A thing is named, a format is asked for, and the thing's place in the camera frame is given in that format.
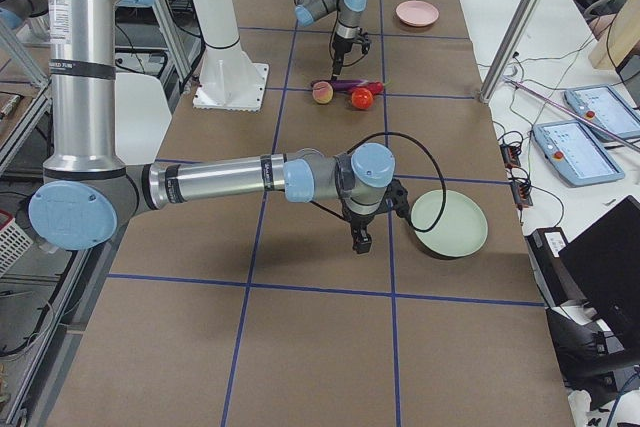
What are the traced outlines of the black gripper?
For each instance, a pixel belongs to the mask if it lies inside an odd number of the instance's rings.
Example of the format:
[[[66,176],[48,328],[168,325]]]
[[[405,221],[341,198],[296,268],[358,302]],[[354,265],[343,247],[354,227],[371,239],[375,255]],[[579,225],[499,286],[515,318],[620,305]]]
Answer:
[[[359,46],[360,57],[350,63],[345,62],[345,56],[352,51],[353,46]],[[353,38],[345,38],[334,33],[331,40],[332,74],[340,75],[344,67],[350,67],[364,59],[370,50],[371,40],[367,32],[358,32]]]
[[[343,201],[343,216],[350,226],[352,249],[357,254],[370,251],[372,237],[367,228],[377,215],[388,212],[395,212],[399,218],[409,220],[408,190],[398,179],[393,179],[381,199],[370,206],[358,204],[353,198]]]

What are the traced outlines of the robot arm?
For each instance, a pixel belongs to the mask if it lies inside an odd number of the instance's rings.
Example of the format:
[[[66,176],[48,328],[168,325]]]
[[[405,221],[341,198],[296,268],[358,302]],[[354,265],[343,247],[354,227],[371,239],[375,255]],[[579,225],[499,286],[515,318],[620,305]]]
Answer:
[[[116,103],[115,13],[122,0],[48,0],[54,150],[43,165],[44,185],[28,215],[36,233],[65,250],[86,250],[111,239],[134,216],[167,204],[251,192],[284,192],[289,202],[339,199],[353,249],[367,253],[367,226],[392,207],[395,158],[366,140],[347,153],[325,157],[314,149],[236,160],[163,167],[155,160],[170,122],[162,87],[141,74],[125,74],[124,104]],[[243,51],[232,0],[193,0],[204,44],[195,106],[257,111],[267,64]],[[337,13],[332,73],[367,37],[360,29],[367,0],[294,0],[308,26]]]
[[[336,14],[336,25],[330,41],[332,59],[331,79],[337,80],[348,64],[345,57],[355,45],[361,49],[361,56],[368,54],[370,39],[361,27],[361,17],[366,10],[368,0],[293,0],[297,22],[308,27],[315,22]]]

